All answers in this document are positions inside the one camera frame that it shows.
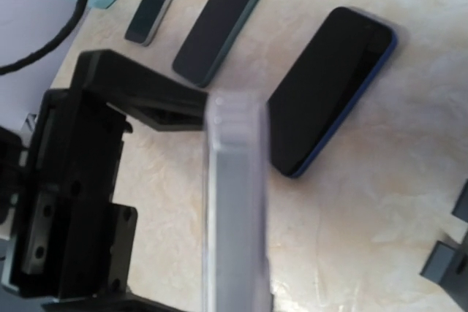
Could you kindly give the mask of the small black disc phone stand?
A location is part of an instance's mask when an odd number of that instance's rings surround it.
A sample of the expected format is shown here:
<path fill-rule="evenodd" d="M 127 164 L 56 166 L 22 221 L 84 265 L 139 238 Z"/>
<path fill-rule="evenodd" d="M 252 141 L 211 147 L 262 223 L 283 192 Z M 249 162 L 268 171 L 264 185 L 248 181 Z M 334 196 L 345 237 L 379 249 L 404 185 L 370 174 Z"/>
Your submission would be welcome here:
<path fill-rule="evenodd" d="M 451 213 L 457 219 L 467 223 L 467 181 L 456 200 Z M 420 275 L 425 279 L 441 286 L 442 281 L 449 273 L 463 275 L 467 268 L 467 245 L 464 243 L 451 245 L 438 240 Z"/>

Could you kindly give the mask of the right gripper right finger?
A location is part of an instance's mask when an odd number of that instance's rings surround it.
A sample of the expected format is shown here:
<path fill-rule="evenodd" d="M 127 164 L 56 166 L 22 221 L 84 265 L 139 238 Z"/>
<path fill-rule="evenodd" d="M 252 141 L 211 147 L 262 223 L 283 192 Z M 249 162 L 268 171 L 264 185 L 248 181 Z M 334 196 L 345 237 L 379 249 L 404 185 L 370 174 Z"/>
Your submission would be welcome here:
<path fill-rule="evenodd" d="M 203 129 L 208 94 L 187 87 L 114 50 L 78 56 L 70 83 L 159 132 Z"/>

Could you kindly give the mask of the black smartphone white back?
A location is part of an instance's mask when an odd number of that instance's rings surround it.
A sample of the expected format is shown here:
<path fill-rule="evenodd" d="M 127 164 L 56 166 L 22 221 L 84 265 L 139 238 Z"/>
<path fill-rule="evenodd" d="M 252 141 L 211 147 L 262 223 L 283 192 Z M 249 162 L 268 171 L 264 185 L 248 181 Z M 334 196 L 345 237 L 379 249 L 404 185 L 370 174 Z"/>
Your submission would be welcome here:
<path fill-rule="evenodd" d="M 172 0 L 141 0 L 124 38 L 148 46 L 153 40 Z"/>

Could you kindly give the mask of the blue-edged black smartphone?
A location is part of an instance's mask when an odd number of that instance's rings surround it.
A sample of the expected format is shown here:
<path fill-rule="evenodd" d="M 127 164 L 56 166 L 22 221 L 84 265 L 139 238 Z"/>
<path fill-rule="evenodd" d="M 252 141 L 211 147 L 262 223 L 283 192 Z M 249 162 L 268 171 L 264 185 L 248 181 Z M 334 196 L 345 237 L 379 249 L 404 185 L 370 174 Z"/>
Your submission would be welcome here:
<path fill-rule="evenodd" d="M 394 30 L 347 7 L 324 19 L 268 100 L 271 163 L 301 176 L 396 47 Z"/>

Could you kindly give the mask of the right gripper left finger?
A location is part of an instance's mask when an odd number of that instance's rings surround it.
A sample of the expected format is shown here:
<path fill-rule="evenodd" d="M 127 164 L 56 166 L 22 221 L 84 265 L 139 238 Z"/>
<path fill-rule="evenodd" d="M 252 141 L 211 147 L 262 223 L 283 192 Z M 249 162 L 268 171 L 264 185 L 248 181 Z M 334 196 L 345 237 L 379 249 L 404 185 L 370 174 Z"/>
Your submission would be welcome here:
<path fill-rule="evenodd" d="M 47 303 L 42 305 L 42 309 L 49 312 L 182 312 L 180 309 L 146 299 L 131 292 Z"/>

